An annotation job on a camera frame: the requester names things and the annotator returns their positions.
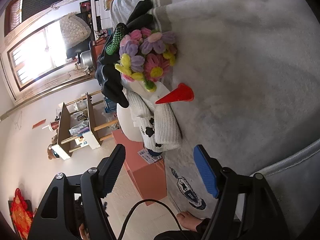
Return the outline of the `light blue bedsheet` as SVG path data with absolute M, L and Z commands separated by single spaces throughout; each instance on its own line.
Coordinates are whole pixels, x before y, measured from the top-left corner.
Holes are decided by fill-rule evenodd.
M 299 236 L 319 207 L 319 140 L 256 172 L 272 189 L 290 235 Z

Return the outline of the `bare foot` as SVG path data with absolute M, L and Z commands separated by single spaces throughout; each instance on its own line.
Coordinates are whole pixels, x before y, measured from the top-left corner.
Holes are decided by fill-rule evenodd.
M 196 232 L 196 227 L 200 225 L 203 220 L 193 216 L 188 211 L 180 212 L 176 215 L 176 218 L 183 228 Z

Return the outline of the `wooden shelf rack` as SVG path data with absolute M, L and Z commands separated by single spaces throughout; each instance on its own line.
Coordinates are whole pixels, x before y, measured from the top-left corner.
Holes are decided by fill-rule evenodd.
M 113 115 L 107 122 L 97 124 L 94 107 L 106 102 L 105 99 L 92 101 L 100 91 L 85 93 L 69 103 L 61 103 L 58 116 L 48 128 L 55 132 L 47 148 L 48 159 L 67 160 L 84 147 L 100 148 L 102 142 L 113 137 L 111 131 L 119 127 L 118 118 Z

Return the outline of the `white ribbed pot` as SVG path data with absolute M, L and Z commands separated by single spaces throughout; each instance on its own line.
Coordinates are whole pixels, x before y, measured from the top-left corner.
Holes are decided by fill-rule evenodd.
M 156 90 L 149 92 L 142 81 L 130 82 L 121 79 L 123 93 L 126 96 L 129 107 L 124 108 L 117 104 L 117 117 L 120 127 L 125 136 L 135 142 L 142 142 L 143 137 L 140 129 L 140 119 L 142 117 L 153 116 L 155 102 L 169 93 L 167 87 L 157 81 Z

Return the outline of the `red cone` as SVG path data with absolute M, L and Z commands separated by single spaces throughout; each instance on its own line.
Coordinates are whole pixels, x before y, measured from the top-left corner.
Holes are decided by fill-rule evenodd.
M 186 84 L 180 83 L 176 89 L 163 96 L 155 102 L 155 104 L 172 103 L 179 101 L 193 101 L 194 93 L 193 90 Z

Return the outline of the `grey blanket with emblem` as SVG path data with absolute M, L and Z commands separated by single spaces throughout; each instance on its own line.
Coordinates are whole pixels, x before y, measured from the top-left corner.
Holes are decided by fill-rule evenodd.
M 139 1 L 113 0 L 113 23 Z M 194 146 L 252 174 L 319 138 L 319 22 L 306 0 L 151 1 L 156 27 L 176 35 L 164 83 L 185 83 L 195 95 L 171 106 L 182 144 L 165 165 L 188 179 L 207 216 L 216 200 L 193 163 Z

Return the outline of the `green black glove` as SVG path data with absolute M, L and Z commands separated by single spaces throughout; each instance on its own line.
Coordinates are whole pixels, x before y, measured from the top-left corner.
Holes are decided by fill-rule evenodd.
M 113 55 L 120 47 L 120 42 L 127 34 L 127 26 L 124 23 L 118 23 L 112 37 L 107 42 L 105 52 L 107 55 Z

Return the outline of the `black garment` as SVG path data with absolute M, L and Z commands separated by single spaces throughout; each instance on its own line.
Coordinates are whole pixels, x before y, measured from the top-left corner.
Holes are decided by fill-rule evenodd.
M 153 16 L 148 13 L 153 8 L 151 0 L 139 1 L 125 23 L 127 26 L 127 34 L 140 29 L 142 27 L 149 27 L 153 23 Z M 115 68 L 115 64 L 120 60 L 119 49 L 113 55 L 107 55 L 105 48 L 107 42 L 112 37 L 107 39 L 104 44 L 103 51 L 97 59 L 97 70 L 95 71 L 95 79 L 97 79 L 101 93 L 112 102 L 127 108 L 129 102 L 123 93 L 123 85 L 121 84 L 121 74 Z

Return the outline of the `red orange wall ornament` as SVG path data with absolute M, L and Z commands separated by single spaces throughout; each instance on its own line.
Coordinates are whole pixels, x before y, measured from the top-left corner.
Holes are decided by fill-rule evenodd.
M 9 207 L 11 220 L 18 236 L 20 239 L 28 239 L 31 224 L 33 222 L 33 212 L 22 196 L 19 188 L 15 190 L 14 197 Z

